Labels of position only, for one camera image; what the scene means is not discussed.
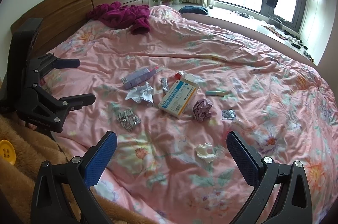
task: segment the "blue gripper pad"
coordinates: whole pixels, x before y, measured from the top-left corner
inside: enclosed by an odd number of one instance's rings
[[[241,142],[235,137],[233,132],[230,132],[226,138],[227,148],[241,171],[246,183],[256,187],[259,184],[259,167],[250,157]]]
[[[91,148],[97,148],[97,146],[99,146],[97,151],[91,157],[89,163],[86,164],[84,169],[83,180],[88,188],[90,186],[96,185],[97,182],[99,182],[104,169],[113,156],[117,147],[116,134],[114,132],[108,131],[99,141],[99,143]]]

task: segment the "wooden headboard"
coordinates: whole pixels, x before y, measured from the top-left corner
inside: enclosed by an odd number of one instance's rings
[[[148,5],[148,0],[44,0],[24,13],[11,26],[14,33],[28,18],[43,18],[32,56],[40,56],[74,34],[88,19],[95,6],[119,1],[122,4]]]

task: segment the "plastic wrapper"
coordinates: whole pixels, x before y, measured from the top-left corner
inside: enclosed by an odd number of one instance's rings
[[[135,115],[131,109],[126,109],[123,112],[119,113],[117,116],[118,121],[121,123],[122,127],[127,131],[131,131],[138,124],[141,123],[141,119]]]
[[[234,110],[222,110],[222,120],[234,120],[236,113]]]
[[[162,89],[165,93],[169,91],[168,80],[166,78],[161,78]]]

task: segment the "brown fluffy blanket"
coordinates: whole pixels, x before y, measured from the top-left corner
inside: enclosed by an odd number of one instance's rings
[[[60,151],[55,141],[29,128],[0,115],[0,140],[12,143],[16,153],[15,165],[10,165],[0,156],[0,189],[23,221],[30,223],[30,205],[38,170],[43,161],[52,164],[66,163],[65,154]],[[97,201],[115,224],[155,224],[152,220],[129,211],[120,205],[102,198],[94,192]],[[65,192],[70,205],[79,219],[80,210],[69,187]]]

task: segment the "bed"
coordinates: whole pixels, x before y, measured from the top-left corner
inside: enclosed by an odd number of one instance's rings
[[[319,223],[338,196],[338,111],[328,84],[315,69],[274,51],[259,41],[183,19],[167,6],[151,8],[151,31],[132,35],[86,13],[96,5],[120,1],[144,5],[148,0],[45,0],[23,14],[43,17],[33,56],[48,51],[61,58],[79,58],[78,69],[54,70],[42,84],[60,98],[92,92],[96,102],[70,112],[55,140],[73,156],[82,156],[107,130],[118,135],[118,148],[97,192],[158,223],[229,223],[253,188],[244,181],[230,153],[206,163],[196,156],[198,144],[213,152],[225,146],[224,136],[237,130],[263,156],[278,163],[300,160],[310,185],[313,223]],[[125,100],[121,78],[142,67],[158,67],[148,80],[155,106]],[[174,83],[184,70],[195,76],[199,90],[224,91],[211,100],[212,118],[201,123],[190,105],[181,119],[159,110],[161,78]],[[141,123],[128,132],[117,121],[130,108]],[[233,109],[236,119],[222,120]],[[272,208],[272,197],[259,219]]]

